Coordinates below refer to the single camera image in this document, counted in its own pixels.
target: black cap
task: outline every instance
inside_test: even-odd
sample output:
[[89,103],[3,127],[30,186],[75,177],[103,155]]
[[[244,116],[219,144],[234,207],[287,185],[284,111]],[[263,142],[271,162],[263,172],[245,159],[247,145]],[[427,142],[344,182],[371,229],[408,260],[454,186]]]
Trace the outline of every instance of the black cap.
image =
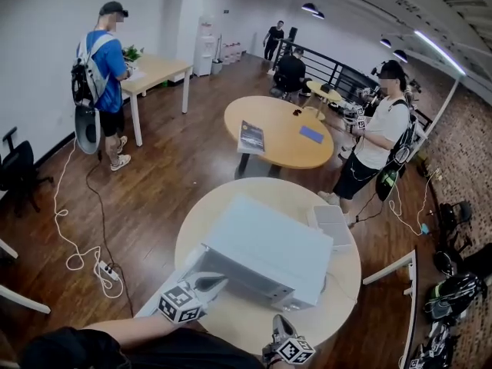
[[109,2],[106,3],[102,6],[102,8],[99,10],[99,15],[108,15],[108,14],[113,14],[114,12],[119,12],[122,14],[125,18],[128,17],[128,11],[123,9],[123,5],[118,2]]

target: man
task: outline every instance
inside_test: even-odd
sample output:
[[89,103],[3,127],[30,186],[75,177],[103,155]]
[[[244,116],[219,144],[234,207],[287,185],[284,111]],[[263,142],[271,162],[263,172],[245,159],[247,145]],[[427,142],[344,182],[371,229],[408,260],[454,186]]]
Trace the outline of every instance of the man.
[[328,204],[341,207],[347,224],[351,223],[349,211],[352,198],[388,164],[391,150],[410,122],[410,112],[404,97],[407,80],[397,61],[390,60],[383,65],[380,84],[388,96],[378,105],[365,130],[354,131],[360,140],[342,168],[333,193],[318,193]]
[[263,40],[264,58],[265,60],[270,60],[274,57],[275,49],[278,47],[278,42],[284,38],[284,31],[282,30],[284,26],[284,21],[278,21],[277,27],[272,26],[268,30],[267,35]]
[[[178,328],[161,314],[82,330],[64,327],[31,341],[19,363],[23,369],[264,369],[256,357],[218,337]],[[271,359],[271,369],[292,368],[277,359]]]
[[[87,49],[91,50],[99,37],[116,31],[116,24],[128,17],[128,11],[118,2],[109,2],[99,11],[98,24],[93,32],[87,34]],[[94,54],[93,59],[103,78],[108,78],[105,92],[99,98],[95,107],[100,111],[102,130],[105,133],[106,153],[111,162],[111,170],[117,171],[123,168],[131,160],[129,155],[121,155],[128,138],[118,137],[117,130],[122,130],[125,119],[123,116],[123,100],[121,97],[121,81],[129,78],[131,73],[127,69],[121,43],[113,39]]]
[[303,88],[306,76],[306,64],[301,60],[303,56],[304,50],[296,48],[292,55],[285,55],[280,59],[274,76],[276,86],[272,89],[278,91],[272,93],[273,96],[299,92]]

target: blue card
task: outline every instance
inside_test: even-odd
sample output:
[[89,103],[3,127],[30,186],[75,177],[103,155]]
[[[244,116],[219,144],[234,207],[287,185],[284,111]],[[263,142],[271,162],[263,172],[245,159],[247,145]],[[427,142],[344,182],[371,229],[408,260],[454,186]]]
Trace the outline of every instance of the blue card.
[[301,135],[303,135],[304,137],[308,137],[309,139],[312,139],[314,142],[317,142],[318,144],[323,143],[324,135],[320,134],[315,130],[312,130],[309,127],[302,126]]

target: black shorts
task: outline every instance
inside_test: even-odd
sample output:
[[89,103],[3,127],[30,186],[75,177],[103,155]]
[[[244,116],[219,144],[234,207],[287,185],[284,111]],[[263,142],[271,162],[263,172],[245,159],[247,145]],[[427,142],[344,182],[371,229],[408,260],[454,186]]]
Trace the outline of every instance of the black shorts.
[[340,178],[333,192],[340,198],[351,200],[378,172],[379,170],[362,164],[352,152],[341,170]]
[[125,116],[123,115],[123,108],[114,114],[111,112],[99,111],[99,119],[101,120],[102,131],[105,133],[105,137],[112,137],[116,132],[123,131],[125,129]]

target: black railing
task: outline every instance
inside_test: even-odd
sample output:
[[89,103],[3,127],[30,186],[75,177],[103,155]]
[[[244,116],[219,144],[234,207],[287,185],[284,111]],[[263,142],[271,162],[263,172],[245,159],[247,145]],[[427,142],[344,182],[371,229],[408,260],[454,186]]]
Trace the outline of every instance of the black railing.
[[274,62],[274,69],[286,52],[291,53],[296,48],[302,48],[304,50],[302,60],[306,64],[306,77],[316,78],[323,83],[333,86],[348,101],[363,104],[364,102],[360,99],[357,90],[364,88],[374,90],[378,86],[375,80],[354,70],[352,67],[288,40],[281,40],[280,42]]

